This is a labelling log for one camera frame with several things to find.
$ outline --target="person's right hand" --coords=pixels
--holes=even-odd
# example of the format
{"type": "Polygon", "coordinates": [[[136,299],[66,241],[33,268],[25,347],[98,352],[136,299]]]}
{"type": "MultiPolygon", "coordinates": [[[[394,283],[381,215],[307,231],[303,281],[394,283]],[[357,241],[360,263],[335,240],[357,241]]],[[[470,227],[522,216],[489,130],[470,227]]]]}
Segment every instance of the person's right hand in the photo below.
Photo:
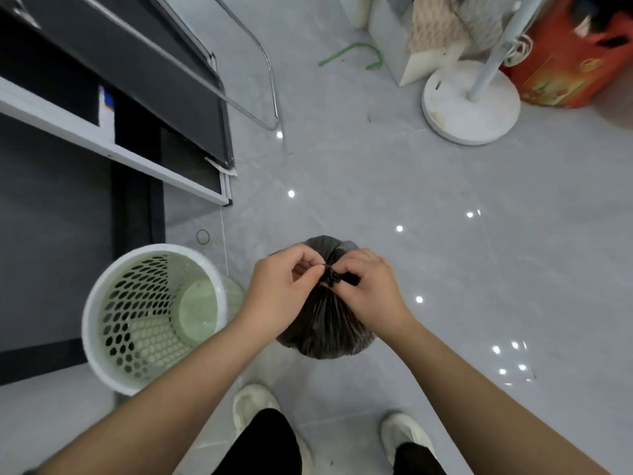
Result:
{"type": "Polygon", "coordinates": [[[347,252],[332,269],[360,277],[358,286],[340,281],[331,290],[343,298],[356,318],[383,340],[397,335],[409,322],[415,321],[386,258],[363,248],[347,252]]]}

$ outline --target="hand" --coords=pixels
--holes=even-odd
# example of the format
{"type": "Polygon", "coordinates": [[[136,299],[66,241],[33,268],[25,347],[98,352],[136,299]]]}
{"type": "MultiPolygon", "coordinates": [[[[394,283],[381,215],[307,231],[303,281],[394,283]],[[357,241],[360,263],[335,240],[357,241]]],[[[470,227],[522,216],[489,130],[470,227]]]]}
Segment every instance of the hand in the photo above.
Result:
{"type": "Polygon", "coordinates": [[[325,271],[325,260],[304,244],[255,263],[246,300],[237,316],[264,343],[273,341],[297,317],[325,271]]]}
{"type": "Polygon", "coordinates": [[[352,309],[356,318],[385,340],[415,321],[400,295],[391,263],[368,248],[347,252],[332,265],[337,273],[349,271],[360,277],[358,286],[340,281],[332,288],[352,309]]]}

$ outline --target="person's left hand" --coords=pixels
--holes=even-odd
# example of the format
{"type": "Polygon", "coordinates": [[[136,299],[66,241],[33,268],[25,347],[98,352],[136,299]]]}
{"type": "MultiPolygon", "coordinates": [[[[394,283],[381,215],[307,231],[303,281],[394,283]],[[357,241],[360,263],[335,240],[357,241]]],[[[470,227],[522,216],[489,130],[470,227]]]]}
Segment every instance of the person's left hand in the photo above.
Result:
{"type": "Polygon", "coordinates": [[[304,244],[265,257],[255,263],[237,320],[264,343],[273,341],[297,317],[324,271],[323,257],[304,244]]]}

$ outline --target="leg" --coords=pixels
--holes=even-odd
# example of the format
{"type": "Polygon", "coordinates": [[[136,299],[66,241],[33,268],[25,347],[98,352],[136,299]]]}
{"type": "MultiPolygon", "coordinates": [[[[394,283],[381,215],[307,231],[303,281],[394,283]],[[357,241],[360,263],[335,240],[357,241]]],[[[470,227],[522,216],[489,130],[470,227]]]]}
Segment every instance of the leg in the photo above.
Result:
{"type": "Polygon", "coordinates": [[[394,475],[446,475],[431,439],[410,416],[392,414],[380,424],[380,439],[394,475]]]}
{"type": "Polygon", "coordinates": [[[312,458],[279,404],[265,387],[248,385],[233,399],[238,437],[213,475],[275,473],[309,475],[312,458]]]}

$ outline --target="garbage bag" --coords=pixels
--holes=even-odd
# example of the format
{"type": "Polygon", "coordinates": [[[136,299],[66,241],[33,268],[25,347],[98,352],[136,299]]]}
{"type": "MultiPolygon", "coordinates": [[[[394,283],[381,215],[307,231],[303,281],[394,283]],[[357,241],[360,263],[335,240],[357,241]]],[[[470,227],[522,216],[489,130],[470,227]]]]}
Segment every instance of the garbage bag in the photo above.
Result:
{"type": "MultiPolygon", "coordinates": [[[[329,268],[348,251],[358,249],[355,243],[322,235],[305,244],[323,256],[328,266],[321,281],[331,286],[343,279],[358,285],[359,278],[354,274],[339,275],[329,268]]],[[[339,296],[319,284],[312,289],[297,318],[277,341],[307,357],[321,360],[355,355],[366,349],[375,337],[339,296]]]]}

